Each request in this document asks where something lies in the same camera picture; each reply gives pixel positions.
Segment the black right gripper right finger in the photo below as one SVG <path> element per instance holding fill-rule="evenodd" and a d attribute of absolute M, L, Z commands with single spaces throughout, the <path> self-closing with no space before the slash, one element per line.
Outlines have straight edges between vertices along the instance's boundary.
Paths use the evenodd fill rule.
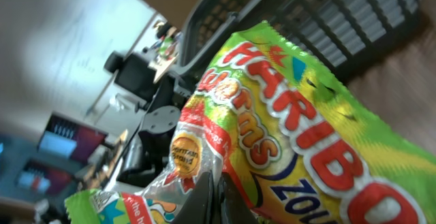
<path fill-rule="evenodd" d="M 219 224 L 258 224 L 228 173 L 219 179 L 217 197 Z"/>

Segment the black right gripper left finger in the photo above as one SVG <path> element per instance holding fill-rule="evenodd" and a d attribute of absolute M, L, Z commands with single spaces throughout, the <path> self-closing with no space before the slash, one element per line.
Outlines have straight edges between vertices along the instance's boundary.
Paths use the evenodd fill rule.
<path fill-rule="evenodd" d="M 172 224 L 210 224 L 214 199 L 213 175 L 203 173 Z"/>

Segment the Haribo gummy candy bag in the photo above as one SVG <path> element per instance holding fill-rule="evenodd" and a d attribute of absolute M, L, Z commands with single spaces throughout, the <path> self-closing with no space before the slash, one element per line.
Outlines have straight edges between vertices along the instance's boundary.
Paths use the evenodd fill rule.
<path fill-rule="evenodd" d="M 268 23 L 233 33 L 181 111 L 167 166 L 140 193 L 92 189 L 72 223 L 172 223 L 200 176 L 231 176 L 258 222 L 434 223 L 435 157 L 393 132 Z"/>

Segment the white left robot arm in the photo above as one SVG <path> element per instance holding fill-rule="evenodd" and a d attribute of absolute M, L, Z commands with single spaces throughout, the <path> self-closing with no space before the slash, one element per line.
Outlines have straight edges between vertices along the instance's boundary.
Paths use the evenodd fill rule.
<path fill-rule="evenodd" d="M 174 81 L 165 78 L 123 155 L 116 180 L 146 187 L 167 166 L 170 143 L 181 116 L 182 105 L 174 102 Z"/>

